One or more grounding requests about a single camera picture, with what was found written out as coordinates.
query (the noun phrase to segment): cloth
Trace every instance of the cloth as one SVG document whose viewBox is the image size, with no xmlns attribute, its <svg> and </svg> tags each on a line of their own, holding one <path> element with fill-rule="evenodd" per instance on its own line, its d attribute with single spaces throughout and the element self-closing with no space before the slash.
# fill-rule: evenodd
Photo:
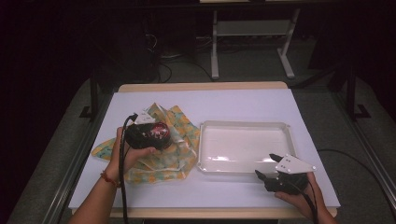
<svg viewBox="0 0 396 224">
<path fill-rule="evenodd" d="M 164 122 L 171 131 L 172 145 L 143 159 L 127 172 L 125 180 L 129 183 L 156 183 L 167 180 L 184 179 L 196 163 L 199 150 L 200 130 L 195 127 L 175 105 L 169 110 L 153 104 L 148 109 L 156 122 Z M 115 138 L 97 146 L 92 155 L 110 160 Z"/>
</svg>

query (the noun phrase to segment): gray floor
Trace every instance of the gray floor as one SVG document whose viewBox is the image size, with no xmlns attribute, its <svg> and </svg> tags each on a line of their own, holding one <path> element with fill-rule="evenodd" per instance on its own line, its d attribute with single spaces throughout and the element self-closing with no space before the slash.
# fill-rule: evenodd
<svg viewBox="0 0 396 224">
<path fill-rule="evenodd" d="M 282 39 L 262 39 L 259 46 L 239 48 L 233 53 L 220 52 L 218 81 L 279 80 L 293 85 L 317 72 L 306 68 L 315 40 L 294 40 L 290 45 L 288 56 L 296 78 L 287 79 L 276 53 L 280 41 Z M 163 63 L 172 69 L 169 82 L 210 81 L 208 74 L 203 70 L 210 73 L 208 50 L 198 53 L 194 60 L 191 57 L 181 57 Z M 168 69 L 161 66 L 161 74 L 163 79 L 166 79 L 169 74 Z M 317 149 L 334 149 L 348 153 L 371 168 L 365 149 L 367 146 L 372 147 L 387 170 L 389 178 L 396 180 L 396 165 L 393 162 L 396 156 L 394 121 L 375 99 L 369 85 L 358 79 L 356 103 L 364 105 L 372 117 L 352 122 L 344 109 L 345 91 L 332 93 L 326 89 L 330 77 L 325 77 L 305 89 L 293 90 L 297 105 Z M 106 101 L 107 96 L 101 94 L 103 102 Z M 90 83 L 87 81 L 76 93 L 64 114 L 9 223 L 42 223 L 43 220 L 48 220 L 47 215 L 51 214 L 47 214 L 47 211 L 53 203 L 56 203 L 53 199 L 59 195 L 59 186 L 64 181 L 69 165 L 84 136 L 91 130 L 93 122 L 79 117 L 83 107 L 89 104 Z M 340 223 L 395 222 L 381 188 L 362 166 L 334 151 L 321 151 L 319 155 L 341 203 L 336 217 Z M 70 218 L 71 211 L 67 208 L 68 199 L 61 200 L 65 205 L 64 210 L 59 217 L 51 219 L 52 223 L 53 220 L 66 223 Z M 111 218 L 110 223 L 121 223 L 121 220 Z M 255 223 L 265 223 L 265 221 L 260 220 Z M 310 222 L 299 219 L 282 220 L 281 223 Z"/>
</svg>

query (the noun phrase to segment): plastic tray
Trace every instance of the plastic tray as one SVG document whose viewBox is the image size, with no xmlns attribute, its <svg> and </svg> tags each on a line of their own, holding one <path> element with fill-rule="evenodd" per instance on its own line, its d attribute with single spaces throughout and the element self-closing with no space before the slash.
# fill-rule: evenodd
<svg viewBox="0 0 396 224">
<path fill-rule="evenodd" d="M 276 173 L 269 154 L 295 156 L 290 126 L 283 122 L 208 120 L 201 125 L 197 166 L 206 173 Z"/>
</svg>

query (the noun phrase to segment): bracelet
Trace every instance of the bracelet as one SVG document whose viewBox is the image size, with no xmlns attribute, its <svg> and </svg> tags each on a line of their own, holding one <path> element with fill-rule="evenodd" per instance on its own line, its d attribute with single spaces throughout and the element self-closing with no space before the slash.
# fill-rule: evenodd
<svg viewBox="0 0 396 224">
<path fill-rule="evenodd" d="M 120 182 L 117 183 L 116 181 L 114 181 L 114 180 L 108 178 L 107 175 L 106 175 L 106 173 L 105 173 L 105 171 L 103 171 L 103 172 L 100 174 L 100 177 L 102 177 L 107 183 L 113 184 L 114 187 L 116 187 L 117 189 L 120 188 Z"/>
</svg>

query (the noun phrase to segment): white table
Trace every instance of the white table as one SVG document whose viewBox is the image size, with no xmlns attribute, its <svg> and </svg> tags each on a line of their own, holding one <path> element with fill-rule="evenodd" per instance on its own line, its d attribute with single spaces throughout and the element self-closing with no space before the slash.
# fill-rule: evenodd
<svg viewBox="0 0 396 224">
<path fill-rule="evenodd" d="M 197 127 L 205 120 L 282 121 L 290 125 L 296 156 L 317 166 L 317 181 L 335 216 L 340 206 L 329 177 L 300 115 L 293 95 L 281 82 L 148 84 L 122 86 L 115 93 L 94 146 L 115 137 L 125 119 L 157 103 L 178 105 Z M 69 207 L 77 209 L 106 167 L 87 159 Z M 134 218 L 273 218 L 301 217 L 291 205 L 267 192 L 254 174 L 206 175 L 194 167 L 184 180 L 127 185 L 128 216 Z M 122 217 L 120 191 L 113 217 Z"/>
</svg>

